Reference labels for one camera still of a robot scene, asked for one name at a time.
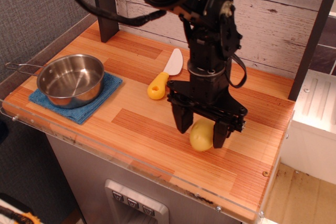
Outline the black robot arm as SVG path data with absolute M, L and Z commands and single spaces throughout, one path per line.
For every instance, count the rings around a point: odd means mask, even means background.
M 233 0 L 144 0 L 154 8 L 176 14 L 182 21 L 190 49 L 189 81 L 169 81 L 177 129 L 184 133 L 199 114 L 214 121 L 213 146 L 221 148 L 232 132 L 242 131 L 247 109 L 229 93 L 232 62 L 241 48 Z

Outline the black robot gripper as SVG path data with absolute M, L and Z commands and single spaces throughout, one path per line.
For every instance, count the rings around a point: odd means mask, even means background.
M 194 114 L 199 114 L 215 122 L 213 147 L 222 148 L 232 132 L 243 130 L 247 115 L 247 109 L 229 92 L 229 87 L 233 86 L 230 80 L 232 62 L 224 61 L 210 69 L 197 68 L 190 61 L 187 66 L 188 81 L 167 83 L 176 128 L 184 134 L 193 124 Z

